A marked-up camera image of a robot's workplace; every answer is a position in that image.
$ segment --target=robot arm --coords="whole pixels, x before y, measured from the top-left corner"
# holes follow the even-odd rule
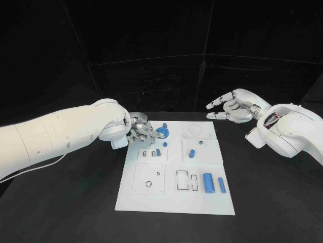
[[[286,157],[306,151],[323,165],[323,119],[297,105],[271,106],[252,92],[238,89],[219,97],[206,108],[226,102],[225,112],[209,113],[211,119],[229,119],[237,123],[257,119],[257,127],[245,135],[261,148],[265,144]]]
[[[118,149],[128,145],[128,140],[154,136],[163,134],[153,131],[147,116],[136,113],[131,117],[116,100],[103,99],[92,105],[56,111],[0,128],[0,179],[85,147],[97,138],[110,141],[113,149]]]

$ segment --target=robotic hand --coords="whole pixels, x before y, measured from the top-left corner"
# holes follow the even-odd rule
[[[100,138],[113,149],[128,141],[163,137],[140,112],[128,113],[113,99],[56,111],[0,128],[0,179],[25,167],[85,147]]]
[[[257,120],[245,139],[261,148],[265,144],[284,157],[306,151],[323,165],[323,119],[310,110],[293,104],[271,106],[251,91],[237,89],[206,106],[224,104],[225,112],[209,113],[209,119],[228,119],[235,123]]]

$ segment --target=white board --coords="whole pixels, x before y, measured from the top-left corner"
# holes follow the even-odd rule
[[[156,138],[153,145],[149,140],[128,145],[116,210],[235,215],[214,123],[150,122],[154,130],[167,123],[170,135]],[[160,156],[152,156],[157,148]],[[205,193],[203,173],[212,174],[215,193]],[[219,177],[226,193],[221,192]]]

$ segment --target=white cable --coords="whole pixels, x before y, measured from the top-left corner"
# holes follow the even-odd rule
[[[54,163],[51,163],[51,164],[45,165],[45,166],[36,167],[36,168],[33,168],[33,169],[29,169],[29,170],[20,172],[20,173],[18,173],[16,175],[10,176],[10,177],[6,178],[3,181],[0,181],[0,184],[2,184],[3,182],[6,182],[9,179],[12,179],[12,178],[15,178],[16,176],[19,176],[20,174],[23,174],[23,173],[26,173],[26,172],[29,172],[29,171],[33,171],[33,170],[36,170],[36,169],[45,168],[45,167],[54,165],[56,162],[54,162]]]

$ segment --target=black tabletop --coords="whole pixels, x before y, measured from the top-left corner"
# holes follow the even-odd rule
[[[203,113],[146,114],[206,120]],[[13,180],[0,242],[323,242],[323,166],[304,152],[284,158],[255,149],[244,138],[254,121],[214,124],[235,216],[116,211],[127,148],[97,140]]]

